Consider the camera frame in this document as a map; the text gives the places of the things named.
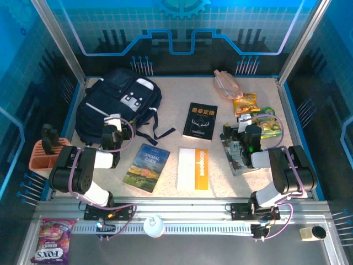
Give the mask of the yellow snack bag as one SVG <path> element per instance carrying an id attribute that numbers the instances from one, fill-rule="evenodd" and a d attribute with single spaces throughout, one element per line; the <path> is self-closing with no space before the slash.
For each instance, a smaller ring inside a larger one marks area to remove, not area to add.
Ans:
<path id="1" fill-rule="evenodd" d="M 260 108 L 257 106 L 256 93 L 244 93 L 241 98 L 233 100 L 234 115 L 239 117 L 242 114 L 250 114 L 259 112 Z"/>

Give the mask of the beige sponge block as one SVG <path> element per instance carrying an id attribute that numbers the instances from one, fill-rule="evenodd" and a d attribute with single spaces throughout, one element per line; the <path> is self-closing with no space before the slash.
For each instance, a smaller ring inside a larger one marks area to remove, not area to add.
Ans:
<path id="1" fill-rule="evenodd" d="M 302 241 L 313 241 L 314 235 L 312 232 L 313 227 L 304 227 L 299 230 Z"/>

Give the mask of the blue Animal Farm book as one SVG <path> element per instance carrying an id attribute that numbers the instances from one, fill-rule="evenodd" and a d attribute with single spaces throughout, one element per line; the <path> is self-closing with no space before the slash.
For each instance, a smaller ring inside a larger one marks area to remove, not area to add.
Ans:
<path id="1" fill-rule="evenodd" d="M 142 144 L 123 182 L 152 193 L 159 180 L 170 152 L 155 146 Z"/>

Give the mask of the aluminium frame post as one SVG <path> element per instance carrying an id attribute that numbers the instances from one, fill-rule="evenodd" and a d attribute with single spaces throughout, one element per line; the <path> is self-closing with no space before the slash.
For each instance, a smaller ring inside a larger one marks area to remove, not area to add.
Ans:
<path id="1" fill-rule="evenodd" d="M 85 85 L 86 76 L 50 7 L 45 0 L 31 0 L 31 3 L 45 24 L 61 54 L 64 56 L 75 78 L 81 85 Z"/>
<path id="2" fill-rule="evenodd" d="M 318 24 L 323 18 L 327 8 L 329 7 L 331 0 L 317 0 L 310 16 L 308 17 L 293 49 L 291 50 L 287 60 L 285 61 L 284 66 L 281 69 L 279 74 L 278 83 L 280 86 L 283 86 L 295 67 L 298 59 L 302 55 L 304 49 L 309 43 L 313 33 L 315 32 Z"/>

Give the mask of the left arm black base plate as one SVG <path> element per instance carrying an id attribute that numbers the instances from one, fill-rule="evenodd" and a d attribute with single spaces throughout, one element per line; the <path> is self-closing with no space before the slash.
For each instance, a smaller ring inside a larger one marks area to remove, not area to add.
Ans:
<path id="1" fill-rule="evenodd" d="M 128 221 L 133 212 L 133 206 L 116 210 L 103 210 L 87 205 L 84 210 L 83 219 L 86 221 Z"/>

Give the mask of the white and orange notebook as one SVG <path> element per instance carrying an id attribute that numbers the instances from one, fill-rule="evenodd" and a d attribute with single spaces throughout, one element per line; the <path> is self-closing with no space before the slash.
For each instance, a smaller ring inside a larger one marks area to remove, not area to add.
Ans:
<path id="1" fill-rule="evenodd" d="M 179 149 L 178 190 L 208 190 L 208 150 Z"/>

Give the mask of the aluminium mounting rail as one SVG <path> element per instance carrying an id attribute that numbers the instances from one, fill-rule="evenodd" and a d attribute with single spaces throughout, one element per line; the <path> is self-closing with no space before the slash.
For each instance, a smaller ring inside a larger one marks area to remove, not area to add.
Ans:
<path id="1" fill-rule="evenodd" d="M 142 222 L 150 214 L 157 214 L 168 223 L 219 223 L 231 222 L 226 210 L 230 203 L 247 203 L 247 198 L 116 198 L 116 203 L 136 204 L 137 212 L 133 222 Z M 312 199 L 291 199 L 293 206 L 292 224 L 332 221 L 326 201 Z M 83 219 L 84 213 L 78 209 L 79 201 L 73 197 L 57 197 L 39 202 L 33 220 L 40 218 Z"/>

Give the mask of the purple Fox's berries bag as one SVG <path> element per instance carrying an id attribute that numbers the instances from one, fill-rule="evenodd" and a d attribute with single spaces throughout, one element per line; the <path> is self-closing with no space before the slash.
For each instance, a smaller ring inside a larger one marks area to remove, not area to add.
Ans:
<path id="1" fill-rule="evenodd" d="M 75 220 L 43 218 L 32 263 L 68 265 L 71 231 Z"/>

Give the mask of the black antler cover book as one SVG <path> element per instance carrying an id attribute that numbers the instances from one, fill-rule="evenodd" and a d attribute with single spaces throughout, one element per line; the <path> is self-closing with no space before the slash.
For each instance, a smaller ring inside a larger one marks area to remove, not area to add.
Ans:
<path id="1" fill-rule="evenodd" d="M 215 105 L 191 102 L 182 136 L 211 141 L 217 109 Z"/>

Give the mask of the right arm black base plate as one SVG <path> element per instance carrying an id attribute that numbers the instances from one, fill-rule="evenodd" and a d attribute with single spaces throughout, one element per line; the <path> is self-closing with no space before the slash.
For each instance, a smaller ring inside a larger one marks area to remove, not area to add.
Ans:
<path id="1" fill-rule="evenodd" d="M 281 219 L 278 207 L 261 208 L 250 203 L 226 204 L 225 210 L 230 213 L 233 221 L 277 221 Z"/>

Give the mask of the navy blue backpack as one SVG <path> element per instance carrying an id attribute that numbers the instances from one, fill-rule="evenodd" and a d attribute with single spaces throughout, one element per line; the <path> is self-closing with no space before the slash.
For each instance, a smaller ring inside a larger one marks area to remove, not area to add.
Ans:
<path id="1" fill-rule="evenodd" d="M 76 133 L 81 142 L 102 144 L 104 119 L 112 114 L 133 122 L 136 129 L 153 118 L 155 130 L 161 101 L 161 89 L 153 81 L 130 69 L 117 68 L 85 90 L 76 111 Z"/>

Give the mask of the orange slotted desk holder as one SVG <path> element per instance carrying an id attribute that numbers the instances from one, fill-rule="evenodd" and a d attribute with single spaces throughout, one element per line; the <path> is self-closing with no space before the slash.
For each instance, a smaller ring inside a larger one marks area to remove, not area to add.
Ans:
<path id="1" fill-rule="evenodd" d="M 62 148 L 70 145 L 71 143 L 66 138 L 58 138 L 56 142 L 52 143 L 49 137 L 43 137 L 34 145 L 29 169 L 34 172 L 50 172 L 57 162 Z"/>

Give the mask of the white round container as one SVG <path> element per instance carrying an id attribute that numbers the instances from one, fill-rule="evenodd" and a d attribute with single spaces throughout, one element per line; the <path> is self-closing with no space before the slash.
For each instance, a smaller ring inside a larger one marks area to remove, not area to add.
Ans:
<path id="1" fill-rule="evenodd" d="M 143 230 L 146 235 L 158 238 L 164 233 L 165 225 L 158 215 L 151 215 L 144 221 Z"/>

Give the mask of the black controller board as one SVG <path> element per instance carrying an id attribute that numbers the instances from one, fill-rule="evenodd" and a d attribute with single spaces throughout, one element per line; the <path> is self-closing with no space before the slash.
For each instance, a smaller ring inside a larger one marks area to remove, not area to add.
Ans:
<path id="1" fill-rule="evenodd" d="M 96 232 L 115 232 L 116 231 L 116 226 L 112 224 L 107 224 L 105 219 L 99 218 L 98 222 L 96 223 Z M 104 238 L 109 240 L 109 235 L 103 235 L 103 234 L 98 234 L 97 235 L 102 241 Z"/>
<path id="2" fill-rule="evenodd" d="M 252 234 L 252 238 L 255 240 L 263 240 L 269 235 L 270 228 L 271 226 L 268 224 L 251 224 L 250 231 Z"/>

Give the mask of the illustrated landscape cover book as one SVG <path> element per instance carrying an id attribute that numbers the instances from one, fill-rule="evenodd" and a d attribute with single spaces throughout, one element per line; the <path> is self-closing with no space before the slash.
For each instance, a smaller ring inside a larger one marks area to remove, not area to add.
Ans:
<path id="1" fill-rule="evenodd" d="M 221 143 L 223 145 L 225 154 L 227 156 L 227 161 L 234 176 L 240 176 L 241 174 L 246 174 L 249 172 L 262 170 L 270 167 L 269 159 L 266 159 L 265 162 L 258 163 L 258 165 L 263 166 L 260 168 L 254 168 L 252 165 L 247 166 L 243 162 L 243 148 L 239 141 L 244 134 L 241 133 L 238 137 L 237 129 L 230 131 L 223 131 L 219 133 Z"/>

